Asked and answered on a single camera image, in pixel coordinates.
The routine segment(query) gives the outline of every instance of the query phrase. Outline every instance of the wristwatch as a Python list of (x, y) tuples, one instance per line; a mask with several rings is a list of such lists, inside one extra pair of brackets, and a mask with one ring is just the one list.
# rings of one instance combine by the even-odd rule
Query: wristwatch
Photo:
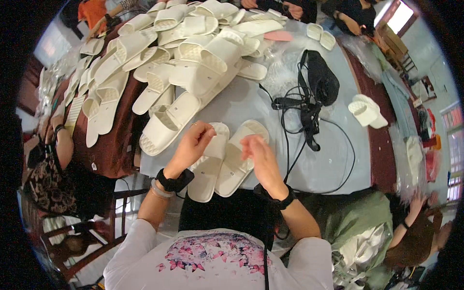
[(288, 184), (285, 185), (289, 189), (289, 195), (284, 200), (273, 199), (269, 192), (267, 192), (267, 190), (264, 189), (261, 183), (258, 183), (258, 185), (255, 186), (255, 188), (253, 189), (253, 193), (261, 197), (262, 199), (274, 203), (279, 210), (283, 211), (290, 205), (290, 203), (292, 203), (294, 199), (296, 199), (295, 194), (293, 193), (293, 188), (291, 188)]
[(169, 178), (167, 179), (164, 176), (164, 168), (161, 169), (158, 172), (158, 175), (156, 176), (156, 180), (158, 180), (161, 185), (163, 185), (164, 190), (169, 191), (169, 192), (180, 192), (184, 187), (187, 186), (195, 177), (195, 174), (193, 174), (192, 171), (185, 169), (182, 171), (182, 173), (179, 175), (177, 179), (172, 179)]

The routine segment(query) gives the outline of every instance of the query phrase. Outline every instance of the white slipper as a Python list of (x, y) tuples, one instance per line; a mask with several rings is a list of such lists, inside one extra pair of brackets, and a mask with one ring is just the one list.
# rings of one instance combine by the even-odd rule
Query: white slipper
[(88, 84), (88, 75), (89, 75), (90, 69), (84, 70), (84, 73), (81, 76), (81, 81), (79, 83), (79, 88), (77, 89), (78, 93), (80, 95), (84, 95), (85, 92), (88, 90), (87, 84)]
[(193, 74), (201, 62), (201, 51), (212, 39), (212, 35), (195, 35), (179, 45), (180, 57), (169, 77), (171, 84), (185, 87), (187, 83), (192, 82)]
[(174, 29), (163, 31), (158, 38), (158, 45), (166, 45), (179, 39), (187, 39), (192, 35), (206, 35), (218, 28), (218, 20), (214, 17), (186, 17)]
[(137, 115), (145, 114), (158, 100), (161, 94), (169, 87), (169, 76), (174, 66), (160, 64), (147, 72), (148, 86), (143, 90), (132, 105), (132, 111)]
[(238, 8), (235, 5), (231, 3), (221, 3), (216, 0), (206, 0), (195, 8), (195, 13), (197, 15), (210, 16), (216, 19), (224, 19), (237, 11)]
[(254, 13), (248, 17), (245, 17), (244, 22), (255, 21), (255, 20), (275, 20), (279, 22), (280, 24), (284, 25), (288, 20), (287, 16), (284, 16), (280, 12), (273, 10), (273, 9), (269, 9), (267, 12), (253, 9), (252, 12), (257, 12), (257, 13)]
[(71, 136), (74, 132), (74, 127), (76, 126), (77, 118), (79, 117), (79, 114), (81, 112), (82, 103), (84, 102), (84, 99), (85, 95), (78, 95), (72, 100), (71, 108), (69, 109), (66, 122), (64, 123), (64, 126), (66, 127), (66, 129), (69, 130)]
[(152, 18), (156, 18), (158, 12), (164, 9), (166, 9), (166, 2), (158, 2), (147, 11), (147, 14)]
[(237, 76), (260, 81), (266, 77), (266, 74), (267, 69), (264, 65), (241, 59), (241, 67)]
[(117, 73), (126, 62), (141, 53), (156, 38), (157, 33), (151, 28), (118, 37), (116, 48), (108, 52), (97, 64), (99, 67), (94, 76), (97, 85)]
[(166, 9), (176, 6), (176, 5), (183, 5), (187, 4), (187, 0), (170, 0), (166, 3)]
[(216, 181), (214, 191), (222, 197), (231, 196), (254, 168), (253, 160), (241, 160), (242, 144), (240, 144), (240, 140), (252, 134), (261, 135), (264, 141), (269, 143), (269, 132), (258, 121), (248, 120), (240, 125), (226, 145), (226, 157)]
[(240, 59), (234, 64), (228, 67), (225, 74), (221, 76), (215, 87), (211, 89), (206, 95), (200, 97), (200, 110), (208, 105), (220, 92), (222, 92), (230, 82), (235, 78), (241, 67)]
[(175, 86), (170, 85), (164, 93), (158, 98), (158, 100), (148, 109), (148, 115), (153, 117), (155, 112), (158, 112), (162, 106), (170, 106), (174, 102), (175, 97)]
[(210, 123), (216, 131), (203, 155), (191, 167), (195, 178), (188, 184), (188, 196), (197, 202), (209, 202), (213, 197), (214, 187), (226, 155), (229, 141), (229, 128), (223, 123)]
[(243, 43), (244, 45), (240, 48), (240, 53), (244, 57), (254, 53), (259, 48), (261, 41), (256, 38), (245, 37)]
[[(357, 95), (355, 95), (353, 97), (353, 102), (364, 102), (364, 103), (366, 103), (368, 105), (367, 113), (364, 113), (362, 115), (368, 114), (368, 115), (376, 115), (377, 116), (373, 121), (370, 121), (368, 123), (372, 128), (379, 129), (379, 128), (382, 128), (382, 127), (385, 127), (385, 126), (388, 125), (388, 121), (380, 113), (379, 105), (376, 102), (374, 102), (373, 99), (371, 99), (368, 96), (363, 95), (363, 94), (357, 94)], [(359, 105), (352, 105), (351, 110), (356, 111), (356, 110), (359, 110), (360, 108), (362, 108), (362, 107), (360, 107)]]
[(108, 42), (108, 44), (106, 45), (106, 53), (110, 52), (113, 48), (116, 47), (117, 39), (118, 39), (118, 37), (116, 37), (115, 39), (112, 39), (112, 40), (110, 40)]
[(150, 156), (161, 153), (179, 135), (199, 108), (199, 99), (189, 92), (182, 93), (171, 106), (162, 106), (143, 129), (140, 148)]
[(323, 48), (331, 51), (336, 43), (335, 37), (327, 31), (322, 32), (321, 40), (319, 41)]
[(155, 54), (147, 61), (147, 63), (135, 69), (133, 77), (139, 82), (146, 83), (148, 81), (147, 72), (157, 65), (168, 62), (169, 59), (170, 53), (166, 49), (158, 47)]
[(308, 26), (306, 27), (306, 35), (317, 41), (321, 40), (322, 32), (324, 32), (324, 29), (316, 23), (308, 23)]
[(236, 26), (238, 23), (240, 23), (245, 16), (246, 10), (245, 9), (240, 9), (237, 14), (234, 15), (234, 18), (232, 21), (229, 23), (230, 26)]
[(225, 27), (224, 29), (222, 29), (221, 32), (219, 32), (218, 36), (227, 39), (228, 41), (240, 47), (245, 45), (244, 39), (246, 37), (246, 34), (232, 29), (230, 27)]
[(255, 20), (242, 22), (234, 27), (235, 30), (246, 33), (248, 37), (254, 37), (266, 32), (282, 29), (283, 26), (275, 20)]
[(153, 18), (148, 14), (139, 14), (118, 29), (117, 34), (124, 36), (144, 29), (153, 24)]
[(260, 58), (264, 55), (264, 52), (274, 44), (273, 40), (263, 39), (259, 42), (258, 48), (250, 54), (252, 58)]
[(80, 53), (87, 55), (97, 55), (102, 51), (105, 43), (104, 38), (92, 38), (81, 47)]
[(182, 22), (184, 17), (185, 17), (184, 10), (177, 9), (177, 7), (161, 10), (156, 15), (153, 29), (155, 31), (164, 31), (164, 30), (173, 29), (174, 27), (178, 26), (179, 23)]
[(138, 68), (139, 66), (148, 62), (152, 58), (152, 56), (156, 53), (157, 50), (158, 50), (158, 47), (156, 46), (145, 48), (141, 53), (136, 55), (130, 61), (126, 62), (122, 66), (122, 70), (131, 71), (131, 70)]
[(185, 89), (202, 98), (218, 84), (229, 67), (238, 65), (240, 48), (221, 37), (215, 37), (203, 48), (200, 56), (200, 65)]
[(100, 135), (109, 133), (113, 127), (113, 121), (119, 104), (119, 99), (126, 88), (128, 78), (128, 72), (120, 71), (110, 77), (95, 90), (95, 93), (101, 99), (100, 110), (98, 113), (98, 133)]
[(87, 117), (87, 132), (85, 133), (85, 144), (87, 148), (92, 147), (98, 140), (100, 97), (95, 93), (89, 93), (89, 96), (82, 104), (82, 112)]

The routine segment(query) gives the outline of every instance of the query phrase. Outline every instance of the window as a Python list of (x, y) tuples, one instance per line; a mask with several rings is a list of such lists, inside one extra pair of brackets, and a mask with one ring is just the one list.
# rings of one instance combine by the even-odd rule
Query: window
[(413, 14), (414, 11), (400, 1), (400, 6), (396, 9), (395, 14), (393, 14), (387, 24), (395, 34), (398, 34)]
[(443, 124), (450, 147), (450, 177), (448, 180), (448, 201), (461, 198), (464, 173), (464, 122), (460, 103), (442, 111)]
[(386, 22), (395, 34), (402, 37), (416, 21), (418, 13), (415, 13), (407, 4), (400, 0), (393, 0), (386, 4), (374, 20), (377, 27), (382, 21)]

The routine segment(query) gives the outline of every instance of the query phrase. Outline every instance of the black wristband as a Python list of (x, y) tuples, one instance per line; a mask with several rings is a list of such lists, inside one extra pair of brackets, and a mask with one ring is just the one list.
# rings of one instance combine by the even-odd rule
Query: black wristband
[(59, 125), (55, 128), (55, 135), (58, 134), (58, 132), (59, 132), (61, 129), (65, 129), (65, 127), (64, 127), (63, 124), (59, 124)]
[(406, 230), (409, 230), (410, 226), (407, 225), (406, 221), (404, 220), (403, 221), (403, 227), (406, 228)]

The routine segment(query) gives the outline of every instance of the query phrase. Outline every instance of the woman's right hand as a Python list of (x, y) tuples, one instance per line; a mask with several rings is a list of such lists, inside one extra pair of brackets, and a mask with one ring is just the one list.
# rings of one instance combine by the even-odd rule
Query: woman's right hand
[(269, 193), (278, 200), (284, 200), (288, 188), (282, 180), (276, 157), (269, 145), (259, 135), (248, 135), (242, 140), (242, 160), (253, 159), (256, 178)]
[(258, 5), (256, 5), (256, 0), (242, 0), (241, 4), (245, 9), (258, 8)]
[(344, 13), (340, 13), (338, 15), (338, 18), (340, 20), (343, 20), (343, 22), (345, 22), (345, 24), (347, 25), (348, 29), (354, 34), (354, 35), (361, 35), (361, 26), (359, 26), (359, 24), (354, 20), (352, 19), (351, 17), (347, 16), (346, 14)]

